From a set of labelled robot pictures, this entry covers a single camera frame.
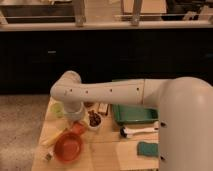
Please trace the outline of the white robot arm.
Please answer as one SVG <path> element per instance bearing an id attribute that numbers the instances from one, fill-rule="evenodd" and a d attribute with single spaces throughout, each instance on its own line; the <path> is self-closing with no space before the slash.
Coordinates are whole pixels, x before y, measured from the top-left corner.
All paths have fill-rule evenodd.
<path id="1" fill-rule="evenodd" d="M 84 84 L 74 71 L 51 87 L 68 113 L 84 102 L 142 106 L 158 112 L 159 171 L 213 171 L 213 85 L 195 77 Z"/>

